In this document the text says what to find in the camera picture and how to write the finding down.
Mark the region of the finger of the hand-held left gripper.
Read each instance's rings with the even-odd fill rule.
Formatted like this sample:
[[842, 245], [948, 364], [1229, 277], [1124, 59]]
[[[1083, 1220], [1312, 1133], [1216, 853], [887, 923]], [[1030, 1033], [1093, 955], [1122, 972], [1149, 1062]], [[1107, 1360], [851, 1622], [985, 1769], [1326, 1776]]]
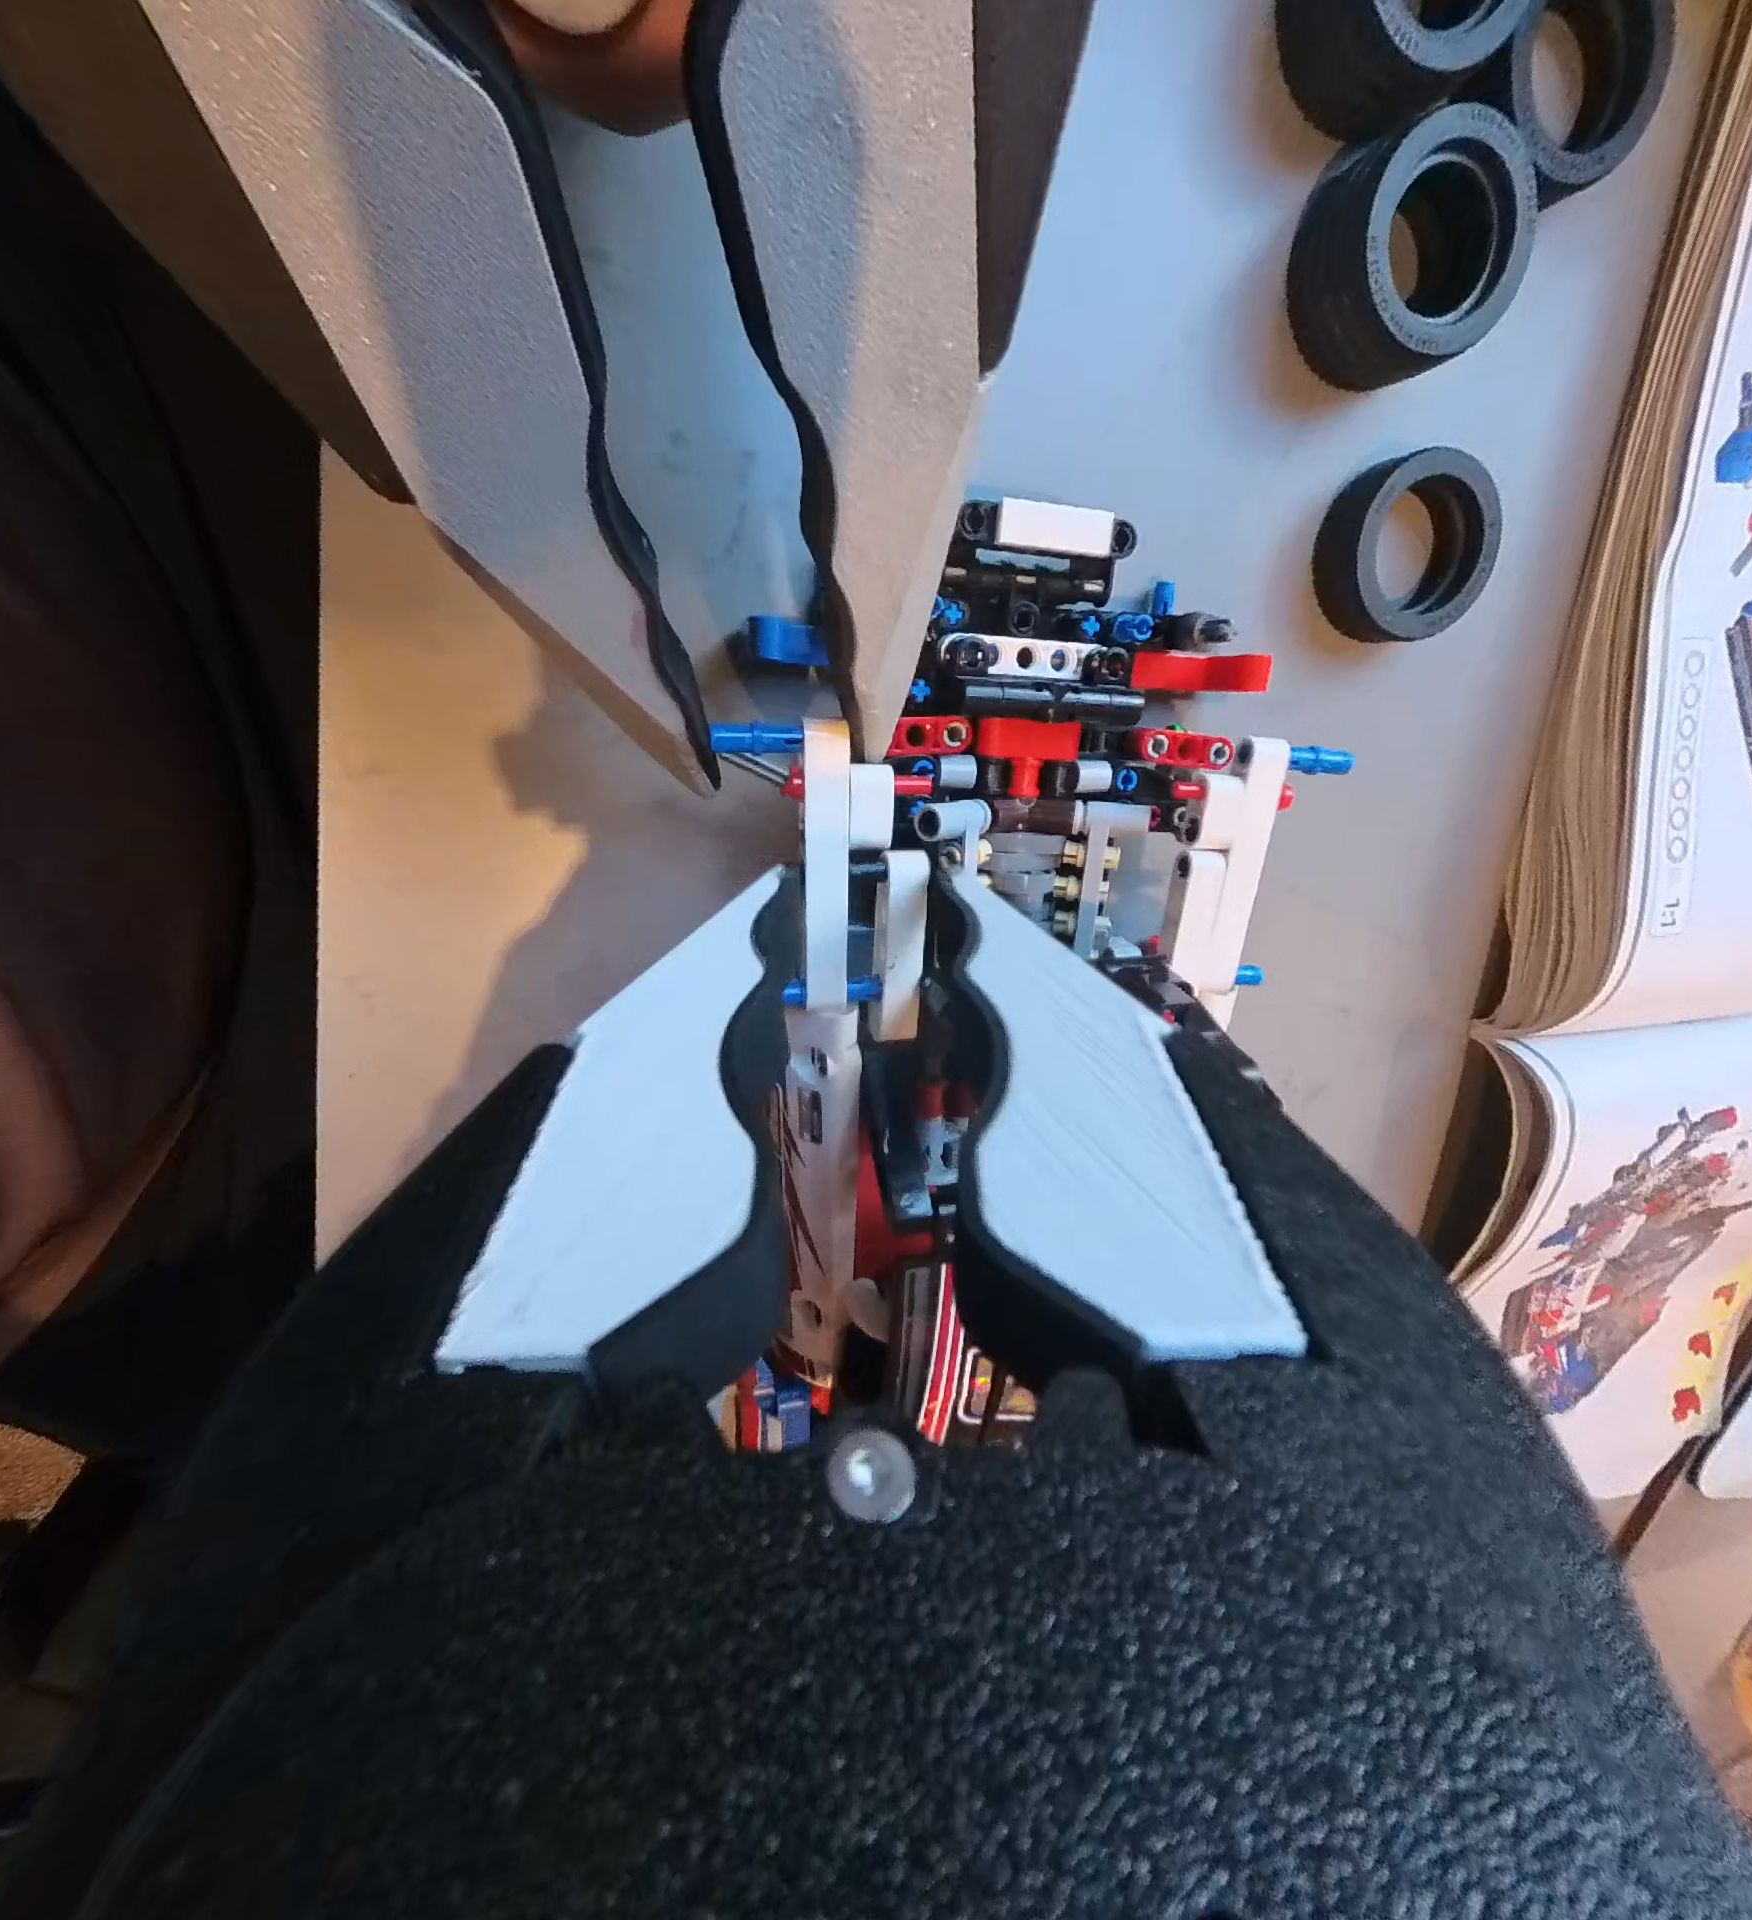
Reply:
[[971, 7], [693, 4], [685, 92], [738, 310], [793, 417], [842, 718], [872, 761], [984, 388]]
[[502, 4], [143, 3], [431, 532], [689, 791], [696, 669], [608, 462], [601, 323]]

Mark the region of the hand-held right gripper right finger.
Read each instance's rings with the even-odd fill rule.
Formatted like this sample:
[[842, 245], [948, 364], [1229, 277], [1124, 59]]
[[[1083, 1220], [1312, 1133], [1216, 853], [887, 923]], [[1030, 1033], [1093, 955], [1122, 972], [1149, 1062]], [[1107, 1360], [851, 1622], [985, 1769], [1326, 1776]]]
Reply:
[[1181, 1069], [1186, 1035], [977, 877], [939, 877], [939, 984], [975, 1111], [959, 1142], [965, 1331], [1037, 1392], [1310, 1340]]

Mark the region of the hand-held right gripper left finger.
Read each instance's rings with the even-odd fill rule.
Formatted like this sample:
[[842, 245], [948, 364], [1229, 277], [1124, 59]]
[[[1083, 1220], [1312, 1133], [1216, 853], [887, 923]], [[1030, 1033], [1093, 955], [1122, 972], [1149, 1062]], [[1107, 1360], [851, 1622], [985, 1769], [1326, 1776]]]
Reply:
[[439, 1373], [712, 1400], [788, 1297], [771, 1109], [799, 883], [771, 867], [592, 1012], [434, 1349]]

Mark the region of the white beam assembly with pins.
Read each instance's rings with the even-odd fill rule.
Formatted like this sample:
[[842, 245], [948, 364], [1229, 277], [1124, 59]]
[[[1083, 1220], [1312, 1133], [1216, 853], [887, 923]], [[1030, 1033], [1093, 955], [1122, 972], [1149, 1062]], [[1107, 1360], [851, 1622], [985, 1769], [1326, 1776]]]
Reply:
[[[784, 987], [790, 1011], [868, 1011], [878, 1046], [917, 1033], [926, 963], [929, 858], [892, 851], [896, 779], [885, 762], [852, 756], [844, 723], [714, 724], [712, 747], [726, 761], [788, 754], [784, 789], [801, 804], [801, 951]], [[852, 971], [852, 887], [875, 873], [870, 965]]]

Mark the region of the toy brick race car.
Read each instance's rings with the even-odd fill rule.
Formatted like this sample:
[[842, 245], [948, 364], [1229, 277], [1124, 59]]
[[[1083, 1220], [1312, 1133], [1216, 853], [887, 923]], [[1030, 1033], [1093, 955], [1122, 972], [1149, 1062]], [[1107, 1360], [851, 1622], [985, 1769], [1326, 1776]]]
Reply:
[[868, 1011], [786, 1011], [771, 1109], [788, 1305], [763, 1358], [715, 1404], [728, 1447], [793, 1452], [830, 1419], [880, 1413], [932, 1447], [1019, 1445], [1040, 1392], [965, 1331], [956, 1294], [957, 1076], [939, 984], [939, 877], [967, 873], [1191, 1046], [1229, 1044], [1247, 923], [1297, 780], [1340, 751], [1193, 727], [1204, 698], [1259, 697], [1271, 659], [1174, 583], [1113, 602], [1122, 516], [1028, 499], [959, 509], [885, 762], [892, 851], [929, 858], [917, 1033], [878, 1046]]

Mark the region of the grey desk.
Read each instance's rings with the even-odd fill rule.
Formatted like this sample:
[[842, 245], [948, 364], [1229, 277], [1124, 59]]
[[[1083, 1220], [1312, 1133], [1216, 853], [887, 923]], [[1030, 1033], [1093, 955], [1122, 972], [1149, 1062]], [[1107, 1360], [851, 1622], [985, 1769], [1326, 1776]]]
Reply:
[[[1492, 337], [1369, 395], [1287, 326], [1329, 146], [1268, 4], [1097, 4], [1011, 348], [965, 491], [1126, 516], [1169, 579], [1271, 656], [1252, 733], [1350, 751], [1278, 829], [1234, 1037], [1409, 1231], [1429, 1212], [1500, 885], [1617, 414], [1725, 4], [1680, 4], [1665, 98], [1607, 184], [1545, 215]], [[1320, 514], [1360, 469], [1448, 444], [1505, 537], [1437, 640], [1320, 619]], [[766, 784], [655, 767], [434, 539], [320, 458], [318, 1259], [542, 1042], [793, 848]]]

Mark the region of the person's left hand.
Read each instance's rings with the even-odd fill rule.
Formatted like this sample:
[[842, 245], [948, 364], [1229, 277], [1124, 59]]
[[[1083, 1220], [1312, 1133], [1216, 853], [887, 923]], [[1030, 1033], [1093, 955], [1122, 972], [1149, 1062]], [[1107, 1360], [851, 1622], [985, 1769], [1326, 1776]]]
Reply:
[[608, 132], [649, 135], [685, 119], [692, 3], [489, 3], [528, 82]]

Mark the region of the black toy tyre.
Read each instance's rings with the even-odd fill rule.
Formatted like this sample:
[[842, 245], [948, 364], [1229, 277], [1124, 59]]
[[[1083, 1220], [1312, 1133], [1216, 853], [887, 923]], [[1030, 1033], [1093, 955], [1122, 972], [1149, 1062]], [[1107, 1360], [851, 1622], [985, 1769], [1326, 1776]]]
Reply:
[[1373, 392], [1475, 348], [1531, 265], [1531, 150], [1462, 103], [1344, 148], [1302, 208], [1287, 269], [1297, 350], [1335, 388]]
[[1412, 123], [1512, 41], [1524, 3], [1274, 3], [1297, 110], [1338, 141]]
[[[1534, 54], [1554, 14], [1583, 63], [1583, 92], [1567, 132], [1538, 110]], [[1486, 68], [1482, 100], [1526, 144], [1541, 211], [1601, 184], [1632, 153], [1653, 119], [1675, 47], [1672, 3], [1531, 3], [1513, 34]]]
[[[1414, 590], [1387, 594], [1381, 540], [1414, 499], [1432, 542]], [[1452, 629], [1482, 599], [1501, 547], [1501, 499], [1472, 454], [1429, 446], [1355, 475], [1320, 518], [1312, 586], [1326, 621], [1363, 643], [1415, 643]]]

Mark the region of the toy car instruction booklet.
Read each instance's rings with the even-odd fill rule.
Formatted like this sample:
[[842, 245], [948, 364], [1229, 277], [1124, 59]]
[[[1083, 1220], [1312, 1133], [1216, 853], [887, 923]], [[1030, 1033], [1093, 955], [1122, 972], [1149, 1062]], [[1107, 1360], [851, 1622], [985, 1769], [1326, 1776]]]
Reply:
[[1478, 1044], [1752, 1015], [1752, 4], [1703, 89]]

